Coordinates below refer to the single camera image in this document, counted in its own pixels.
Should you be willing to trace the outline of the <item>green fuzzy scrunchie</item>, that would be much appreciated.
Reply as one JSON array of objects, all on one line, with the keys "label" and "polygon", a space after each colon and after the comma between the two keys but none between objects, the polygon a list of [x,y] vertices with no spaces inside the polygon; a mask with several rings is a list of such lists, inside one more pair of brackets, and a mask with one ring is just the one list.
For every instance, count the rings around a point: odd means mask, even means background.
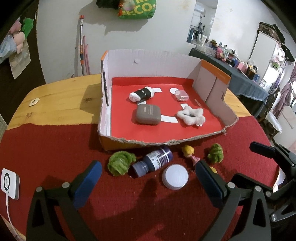
[{"label": "green fuzzy scrunchie", "polygon": [[113,176],[122,176],[128,172],[131,163],[136,160],[135,154],[126,151],[115,152],[109,158],[107,168]]},{"label": "green fuzzy scrunchie", "polygon": [[213,164],[222,162],[224,154],[221,145],[218,143],[213,144],[208,151],[207,158]]}]

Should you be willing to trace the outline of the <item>yellow plastic cap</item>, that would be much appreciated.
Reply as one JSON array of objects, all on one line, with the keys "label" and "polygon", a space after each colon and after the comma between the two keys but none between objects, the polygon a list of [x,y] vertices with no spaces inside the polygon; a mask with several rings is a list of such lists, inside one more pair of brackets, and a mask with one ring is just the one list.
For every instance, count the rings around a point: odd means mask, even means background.
[{"label": "yellow plastic cap", "polygon": [[216,170],[214,167],[210,166],[210,169],[211,169],[214,173],[216,173],[216,174],[218,173],[217,170]]}]

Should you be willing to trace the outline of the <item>white fluffy scrunchie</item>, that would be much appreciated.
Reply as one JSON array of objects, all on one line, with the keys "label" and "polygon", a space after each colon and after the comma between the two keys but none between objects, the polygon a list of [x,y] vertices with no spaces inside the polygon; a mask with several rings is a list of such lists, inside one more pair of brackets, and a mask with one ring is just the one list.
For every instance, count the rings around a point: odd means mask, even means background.
[{"label": "white fluffy scrunchie", "polygon": [[203,109],[194,109],[190,106],[185,106],[177,112],[177,117],[180,118],[187,126],[202,126],[206,118],[203,116]]}]

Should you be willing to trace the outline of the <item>clear plastic box with clips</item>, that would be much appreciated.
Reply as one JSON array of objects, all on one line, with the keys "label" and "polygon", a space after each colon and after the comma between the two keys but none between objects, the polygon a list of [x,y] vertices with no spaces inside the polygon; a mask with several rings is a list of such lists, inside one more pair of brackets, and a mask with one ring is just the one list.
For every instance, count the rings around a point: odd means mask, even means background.
[{"label": "clear plastic box with clips", "polygon": [[185,90],[176,90],[174,93],[177,101],[188,101],[189,100],[189,95],[187,94],[187,92],[185,92]]}]

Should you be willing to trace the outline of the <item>grey eye shadow case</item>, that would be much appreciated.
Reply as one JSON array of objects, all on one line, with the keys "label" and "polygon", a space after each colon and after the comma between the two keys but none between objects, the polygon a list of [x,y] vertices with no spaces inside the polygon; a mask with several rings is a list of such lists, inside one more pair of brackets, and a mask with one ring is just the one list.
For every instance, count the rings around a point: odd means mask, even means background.
[{"label": "grey eye shadow case", "polygon": [[158,125],[161,122],[161,110],[157,105],[140,104],[137,106],[135,120],[144,125]]}]

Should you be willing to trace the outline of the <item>black and white sock roll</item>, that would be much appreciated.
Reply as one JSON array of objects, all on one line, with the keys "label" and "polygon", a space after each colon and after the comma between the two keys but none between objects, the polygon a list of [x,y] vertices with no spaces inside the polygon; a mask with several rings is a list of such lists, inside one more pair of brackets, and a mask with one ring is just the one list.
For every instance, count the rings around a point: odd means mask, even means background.
[{"label": "black and white sock roll", "polygon": [[129,94],[129,100],[132,102],[142,102],[154,97],[154,89],[146,86]]}]

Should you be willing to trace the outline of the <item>white square device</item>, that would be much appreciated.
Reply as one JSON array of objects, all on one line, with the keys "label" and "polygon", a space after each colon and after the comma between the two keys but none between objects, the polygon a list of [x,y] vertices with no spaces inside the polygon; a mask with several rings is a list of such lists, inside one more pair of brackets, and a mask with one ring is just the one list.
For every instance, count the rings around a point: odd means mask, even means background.
[{"label": "white square device", "polygon": [[1,190],[11,199],[18,200],[20,193],[19,175],[3,168],[1,171]]}]

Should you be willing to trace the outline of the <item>small white sticker tag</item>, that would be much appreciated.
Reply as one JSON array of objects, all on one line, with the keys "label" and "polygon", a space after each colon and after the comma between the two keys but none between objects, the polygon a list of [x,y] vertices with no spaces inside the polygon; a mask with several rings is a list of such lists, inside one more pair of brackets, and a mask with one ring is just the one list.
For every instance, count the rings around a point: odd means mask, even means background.
[{"label": "small white sticker tag", "polygon": [[35,104],[37,104],[39,102],[39,98],[33,99],[30,103],[29,103],[29,107],[34,106]]}]

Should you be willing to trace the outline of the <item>dark blue ink bottle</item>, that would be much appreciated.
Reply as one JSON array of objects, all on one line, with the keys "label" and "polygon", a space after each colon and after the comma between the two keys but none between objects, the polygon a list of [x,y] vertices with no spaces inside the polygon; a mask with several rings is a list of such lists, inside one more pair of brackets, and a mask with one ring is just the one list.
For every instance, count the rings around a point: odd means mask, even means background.
[{"label": "dark blue ink bottle", "polygon": [[167,146],[161,146],[146,154],[140,161],[132,165],[132,170],[137,177],[142,177],[149,172],[154,172],[173,159],[173,153]]}]

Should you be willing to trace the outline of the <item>orange cardboard box tray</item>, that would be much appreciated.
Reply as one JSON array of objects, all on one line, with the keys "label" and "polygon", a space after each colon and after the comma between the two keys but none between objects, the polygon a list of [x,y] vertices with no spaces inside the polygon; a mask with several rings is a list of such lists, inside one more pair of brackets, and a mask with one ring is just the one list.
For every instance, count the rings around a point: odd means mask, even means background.
[{"label": "orange cardboard box tray", "polygon": [[[178,145],[224,133],[238,121],[224,101],[229,75],[200,58],[167,51],[108,50],[101,58],[101,82],[98,135],[107,151]],[[146,86],[154,89],[154,97],[145,104],[161,110],[158,125],[135,120],[138,105],[129,94]],[[185,90],[189,100],[177,101],[176,90]],[[203,109],[202,126],[187,126],[177,117],[187,105]]]}]

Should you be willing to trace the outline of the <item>grey plastic bag on door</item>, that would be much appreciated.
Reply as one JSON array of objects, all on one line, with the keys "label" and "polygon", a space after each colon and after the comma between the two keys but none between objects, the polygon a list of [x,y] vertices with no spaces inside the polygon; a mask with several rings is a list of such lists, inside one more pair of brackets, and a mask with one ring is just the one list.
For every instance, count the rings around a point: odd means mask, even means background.
[{"label": "grey plastic bag on door", "polygon": [[0,63],[6,60],[6,58],[10,57],[11,54],[16,52],[16,43],[13,39],[13,36],[8,34],[5,36],[4,40],[1,43],[0,48]]}]

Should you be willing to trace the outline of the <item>pink plush toy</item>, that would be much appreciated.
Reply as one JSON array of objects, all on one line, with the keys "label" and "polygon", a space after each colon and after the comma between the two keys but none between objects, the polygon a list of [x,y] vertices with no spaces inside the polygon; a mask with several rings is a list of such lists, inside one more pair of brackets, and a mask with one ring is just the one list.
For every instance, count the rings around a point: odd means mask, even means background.
[{"label": "pink plush toy", "polygon": [[16,53],[19,54],[23,49],[23,43],[25,41],[25,34],[21,31],[22,24],[20,23],[20,18],[18,18],[9,30],[12,34],[13,40],[16,44]]}]

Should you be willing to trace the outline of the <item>green plush toy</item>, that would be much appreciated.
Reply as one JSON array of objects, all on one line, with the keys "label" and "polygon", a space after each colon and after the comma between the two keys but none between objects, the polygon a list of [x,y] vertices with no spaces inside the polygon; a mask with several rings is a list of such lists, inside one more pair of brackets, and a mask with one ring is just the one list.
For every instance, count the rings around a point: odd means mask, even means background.
[{"label": "green plush toy", "polygon": [[25,39],[27,39],[27,37],[30,34],[33,27],[34,27],[34,20],[33,19],[25,18],[23,20],[21,31],[24,33]]}]

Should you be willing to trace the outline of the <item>metal pole with red tip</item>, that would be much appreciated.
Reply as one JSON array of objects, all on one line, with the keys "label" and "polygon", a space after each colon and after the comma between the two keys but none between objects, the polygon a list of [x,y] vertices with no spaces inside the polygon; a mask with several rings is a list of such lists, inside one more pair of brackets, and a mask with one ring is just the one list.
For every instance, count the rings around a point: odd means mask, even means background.
[{"label": "metal pole with red tip", "polygon": [[80,54],[80,65],[81,65],[81,71],[82,75],[85,75],[85,70],[84,70],[84,47],[83,47],[83,21],[84,21],[84,16],[81,15],[79,18],[79,54]]}]

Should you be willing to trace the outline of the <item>green shopping bag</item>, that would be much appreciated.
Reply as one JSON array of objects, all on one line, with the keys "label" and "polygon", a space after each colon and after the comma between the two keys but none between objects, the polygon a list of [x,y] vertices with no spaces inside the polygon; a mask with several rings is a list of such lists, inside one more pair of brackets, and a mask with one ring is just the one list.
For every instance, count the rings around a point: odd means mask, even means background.
[{"label": "green shopping bag", "polygon": [[156,11],[156,0],[119,1],[118,17],[120,19],[151,19]]}]

